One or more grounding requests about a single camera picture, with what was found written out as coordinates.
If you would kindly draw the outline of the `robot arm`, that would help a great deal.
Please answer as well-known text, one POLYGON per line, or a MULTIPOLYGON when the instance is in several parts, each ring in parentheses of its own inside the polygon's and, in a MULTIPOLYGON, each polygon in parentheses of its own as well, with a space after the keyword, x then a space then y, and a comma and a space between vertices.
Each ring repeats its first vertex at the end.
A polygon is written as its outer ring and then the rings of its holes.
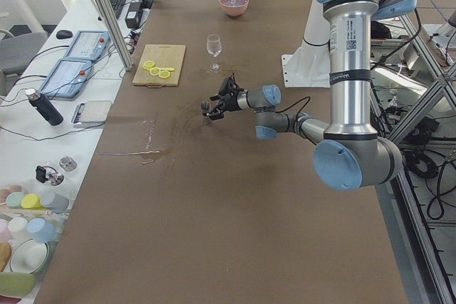
POLYGON ((259 139, 272 139, 281 132, 305 137, 315 146, 316 174, 333 189, 355 190, 393 179, 402 168, 400 151, 379 137, 370 121, 371 21, 406 14, 416 4, 417 0, 313 0, 309 21, 323 21, 323 49, 329 59, 330 122, 303 112, 277 112, 281 101, 277 86, 245 90, 233 77, 225 78, 212 97, 214 106, 202 103, 202 114, 218 120, 226 112, 251 109, 259 139))

